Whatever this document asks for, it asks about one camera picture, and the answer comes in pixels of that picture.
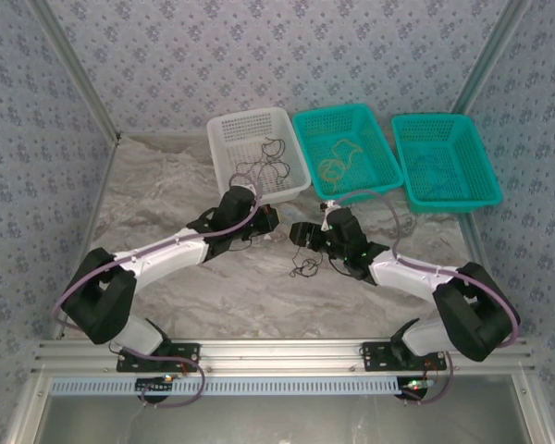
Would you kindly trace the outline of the teal plastic basket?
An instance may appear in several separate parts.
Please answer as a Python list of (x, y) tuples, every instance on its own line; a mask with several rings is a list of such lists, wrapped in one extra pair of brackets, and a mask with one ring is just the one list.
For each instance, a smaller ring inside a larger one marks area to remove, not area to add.
[(465, 214), (503, 195), (475, 123), (458, 114), (406, 114), (391, 120), (412, 212)]
[(398, 161), (367, 105), (303, 111), (292, 117), (292, 126), (321, 199), (364, 189), (385, 193), (403, 184)]

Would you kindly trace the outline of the white plastic basket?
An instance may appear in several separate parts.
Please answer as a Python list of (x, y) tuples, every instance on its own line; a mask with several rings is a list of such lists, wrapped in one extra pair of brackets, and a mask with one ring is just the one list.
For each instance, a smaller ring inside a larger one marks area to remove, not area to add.
[(206, 125), (218, 191), (235, 173), (256, 179), (264, 204), (296, 199), (311, 185), (308, 166), (287, 112), (265, 107), (214, 117)]

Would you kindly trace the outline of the small circuit board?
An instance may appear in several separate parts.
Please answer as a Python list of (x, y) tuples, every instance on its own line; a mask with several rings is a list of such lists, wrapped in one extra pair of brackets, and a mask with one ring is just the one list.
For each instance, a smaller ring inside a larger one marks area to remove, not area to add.
[(144, 405), (156, 405), (165, 401), (172, 388), (173, 381), (170, 376), (138, 378), (134, 384), (134, 391)]
[(401, 391), (397, 398), (414, 403), (421, 403), (435, 384), (432, 379), (418, 377), (398, 377), (397, 382)]

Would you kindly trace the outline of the grey metal sheet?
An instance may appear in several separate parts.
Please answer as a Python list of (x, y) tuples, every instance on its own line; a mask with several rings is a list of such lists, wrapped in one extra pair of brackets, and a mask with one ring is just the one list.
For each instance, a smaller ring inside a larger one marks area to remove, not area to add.
[(36, 444), (531, 444), (509, 398), (405, 405), (384, 396), (53, 397)]

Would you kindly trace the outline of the aluminium mounting rail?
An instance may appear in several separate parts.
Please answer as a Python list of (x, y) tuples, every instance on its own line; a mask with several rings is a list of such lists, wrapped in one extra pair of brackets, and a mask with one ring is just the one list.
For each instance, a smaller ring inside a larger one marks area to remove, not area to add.
[[(200, 365), (209, 376), (351, 376), (364, 372), (363, 339), (200, 339)], [(518, 375), (537, 370), (530, 345), (521, 339), (497, 349), (482, 363), (453, 351), (456, 376)], [(117, 356), (88, 340), (39, 343), (31, 372), (44, 376), (112, 376)]]

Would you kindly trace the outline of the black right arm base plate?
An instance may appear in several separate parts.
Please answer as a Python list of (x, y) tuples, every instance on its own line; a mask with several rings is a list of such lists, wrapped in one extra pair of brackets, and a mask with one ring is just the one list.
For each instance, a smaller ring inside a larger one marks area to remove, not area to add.
[(429, 353), (425, 356), (413, 354), (402, 342), (369, 341), (359, 348), (366, 372), (424, 372), (446, 370), (445, 353)]

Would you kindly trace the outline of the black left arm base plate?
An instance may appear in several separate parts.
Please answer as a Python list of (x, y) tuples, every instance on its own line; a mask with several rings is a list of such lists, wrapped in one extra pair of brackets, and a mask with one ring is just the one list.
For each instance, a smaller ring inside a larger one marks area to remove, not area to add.
[(196, 373), (192, 363), (200, 361), (201, 345), (197, 342), (164, 341), (152, 354), (142, 357), (122, 349), (118, 353), (119, 373)]

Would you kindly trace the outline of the aluminium frame post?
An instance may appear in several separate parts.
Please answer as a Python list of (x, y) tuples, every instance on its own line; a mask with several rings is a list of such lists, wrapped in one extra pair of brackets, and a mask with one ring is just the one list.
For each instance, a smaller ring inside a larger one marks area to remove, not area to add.
[(87, 105), (96, 125), (109, 142), (117, 143), (118, 131), (48, 1), (25, 1), (78, 90), (80, 97)]
[(469, 113), (531, 4), (532, 0), (506, 0), (498, 21), (452, 105), (452, 114)]

